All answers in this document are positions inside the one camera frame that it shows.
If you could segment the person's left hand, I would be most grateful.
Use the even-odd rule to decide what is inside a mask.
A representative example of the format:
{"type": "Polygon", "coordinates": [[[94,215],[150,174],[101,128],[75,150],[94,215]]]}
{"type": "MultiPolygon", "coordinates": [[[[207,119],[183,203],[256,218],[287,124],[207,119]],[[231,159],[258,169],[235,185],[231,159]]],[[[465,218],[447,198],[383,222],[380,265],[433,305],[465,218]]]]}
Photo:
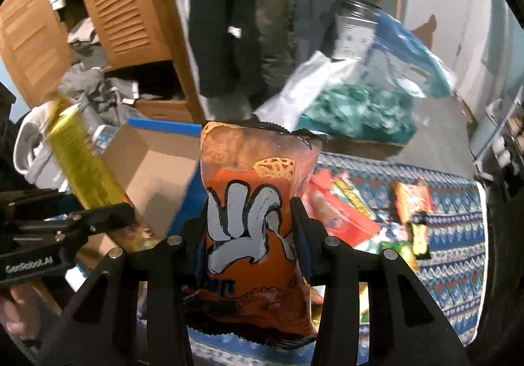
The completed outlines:
{"type": "Polygon", "coordinates": [[[41,328],[38,297],[31,284],[11,287],[1,295],[5,330],[22,340],[35,340],[41,328]]]}

